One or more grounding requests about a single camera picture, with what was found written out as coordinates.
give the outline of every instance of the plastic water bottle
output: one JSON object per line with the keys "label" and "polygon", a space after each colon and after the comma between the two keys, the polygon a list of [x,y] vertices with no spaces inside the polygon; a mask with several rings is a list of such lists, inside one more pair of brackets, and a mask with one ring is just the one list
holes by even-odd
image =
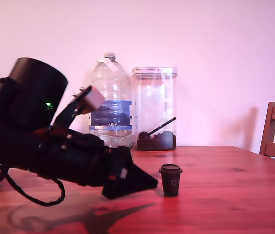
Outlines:
{"label": "plastic water bottle", "polygon": [[105,97],[100,108],[90,114],[90,133],[109,147],[130,146],[132,138],[131,82],[114,53],[105,53],[92,74],[91,84]]}

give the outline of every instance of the bottle cap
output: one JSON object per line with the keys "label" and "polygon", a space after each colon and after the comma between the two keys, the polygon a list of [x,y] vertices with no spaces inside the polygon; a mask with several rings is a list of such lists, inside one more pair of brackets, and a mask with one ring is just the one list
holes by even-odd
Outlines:
{"label": "bottle cap", "polygon": [[110,52],[107,52],[104,54],[104,58],[116,58],[116,55],[115,53],[110,53]]}

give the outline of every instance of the white wall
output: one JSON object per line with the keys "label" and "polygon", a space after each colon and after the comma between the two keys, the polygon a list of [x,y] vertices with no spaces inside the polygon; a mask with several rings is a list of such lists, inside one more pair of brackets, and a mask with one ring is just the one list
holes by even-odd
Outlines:
{"label": "white wall", "polygon": [[179,69],[178,145],[258,152],[275,101],[275,0],[0,0],[0,77],[19,57],[55,66],[69,80],[60,109],[109,51],[129,74]]}

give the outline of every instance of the dark granules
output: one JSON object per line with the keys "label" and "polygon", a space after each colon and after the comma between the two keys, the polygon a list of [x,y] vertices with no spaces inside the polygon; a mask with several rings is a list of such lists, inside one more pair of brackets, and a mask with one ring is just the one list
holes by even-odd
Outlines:
{"label": "dark granules", "polygon": [[137,140],[137,150],[141,151],[175,150],[176,146],[177,138],[171,131],[164,131],[154,135],[154,138]]}

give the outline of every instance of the black cylinder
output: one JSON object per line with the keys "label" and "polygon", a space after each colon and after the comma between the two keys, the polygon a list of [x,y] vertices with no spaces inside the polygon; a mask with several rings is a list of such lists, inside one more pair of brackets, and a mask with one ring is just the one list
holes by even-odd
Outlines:
{"label": "black cylinder", "polygon": [[9,118],[29,131],[48,126],[67,86],[66,77],[33,58],[19,58],[9,77],[19,85]]}

